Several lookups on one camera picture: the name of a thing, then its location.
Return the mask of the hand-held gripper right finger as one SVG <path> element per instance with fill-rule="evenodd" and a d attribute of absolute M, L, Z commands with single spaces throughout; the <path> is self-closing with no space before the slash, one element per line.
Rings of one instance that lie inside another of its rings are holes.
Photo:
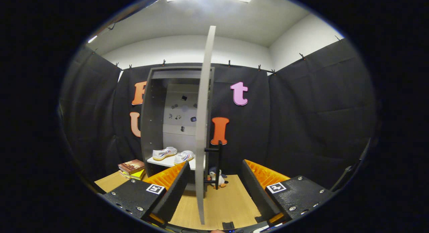
<path fill-rule="evenodd" d="M 325 204 L 333 192 L 304 176 L 288 177 L 250 160 L 242 161 L 246 189 L 269 226 L 285 223 Z"/>

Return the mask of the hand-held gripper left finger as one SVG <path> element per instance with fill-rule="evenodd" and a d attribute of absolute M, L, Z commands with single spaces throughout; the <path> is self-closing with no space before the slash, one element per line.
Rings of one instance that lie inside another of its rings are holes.
<path fill-rule="evenodd" d="M 176 212 L 190 174 L 189 163 L 183 162 L 145 180 L 130 179 L 103 198 L 124 213 L 164 227 Z"/>

